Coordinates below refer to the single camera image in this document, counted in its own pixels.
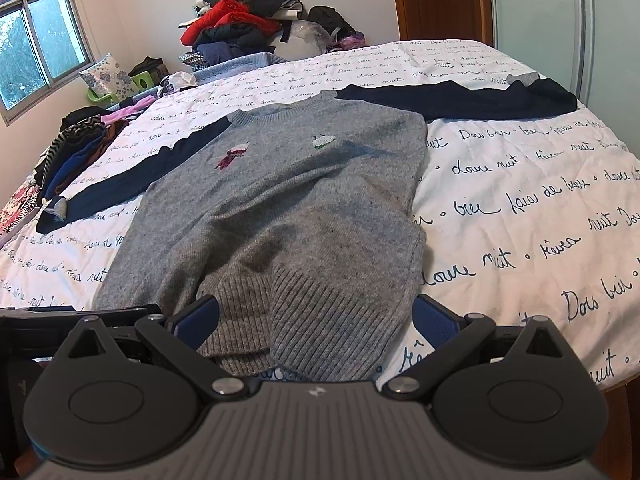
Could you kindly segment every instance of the white bedsheet with handwriting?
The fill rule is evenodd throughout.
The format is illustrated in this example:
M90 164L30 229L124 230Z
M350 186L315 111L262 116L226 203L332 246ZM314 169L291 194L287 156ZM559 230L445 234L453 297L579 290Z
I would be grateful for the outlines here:
M237 108L348 84L506 88L507 74L530 70L464 40L389 43L266 67L155 102L64 195ZM585 108L539 121L437 120L428 144L414 201L414 221L428 234L424 291L499 324L551 317L599 386L640 372L640 162L626 146ZM47 236L35 231L37 219L25 226L0 251L0 305L90 309L139 202ZM426 348L408 326L381 364L381 380Z

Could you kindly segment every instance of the door frame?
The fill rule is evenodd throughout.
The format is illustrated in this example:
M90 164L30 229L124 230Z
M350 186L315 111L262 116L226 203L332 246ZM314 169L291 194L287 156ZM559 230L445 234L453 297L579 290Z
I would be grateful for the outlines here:
M400 40L408 40L404 0L396 0L396 13L398 14ZM494 46L494 12L492 10L492 0L480 0L480 29L482 42L489 46Z

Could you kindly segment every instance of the green and white embroidery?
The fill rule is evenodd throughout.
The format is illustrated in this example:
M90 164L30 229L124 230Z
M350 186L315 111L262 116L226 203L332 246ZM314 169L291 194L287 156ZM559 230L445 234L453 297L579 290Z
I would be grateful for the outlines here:
M320 148L324 148L330 142L334 142L335 139L337 139L337 137L333 135L323 135L321 137L317 137L314 139L314 142L313 142L314 148L316 150L319 150Z

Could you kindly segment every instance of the light blue blanket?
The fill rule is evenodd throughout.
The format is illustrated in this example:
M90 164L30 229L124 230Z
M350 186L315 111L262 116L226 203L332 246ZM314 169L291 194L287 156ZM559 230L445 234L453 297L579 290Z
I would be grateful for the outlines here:
M244 72L256 70L257 68L286 62L286 59L276 56L271 52L258 52L257 54L237 57L202 70L197 70L193 75L196 76L198 86L201 86L211 83L212 81L217 81L218 79L224 79L225 77L232 77ZM133 102L137 103L140 99L145 98L148 95L156 94L158 94L157 86L133 96ZM115 112L116 110L120 110L120 104L116 104L109 108L110 112Z

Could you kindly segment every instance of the green chair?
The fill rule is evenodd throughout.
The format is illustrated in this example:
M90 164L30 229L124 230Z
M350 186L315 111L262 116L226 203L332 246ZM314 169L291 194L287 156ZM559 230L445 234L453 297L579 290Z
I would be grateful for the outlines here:
M144 92L145 90L149 90L150 88L156 86L154 84L154 80L151 79L151 74L149 72L141 72L139 74L131 76L131 78L133 79L133 82L136 84L140 92ZM116 97L113 94L107 94L103 97L98 97L98 95L90 88L87 89L86 95L89 98L89 101L100 107L106 108L119 102L116 100Z

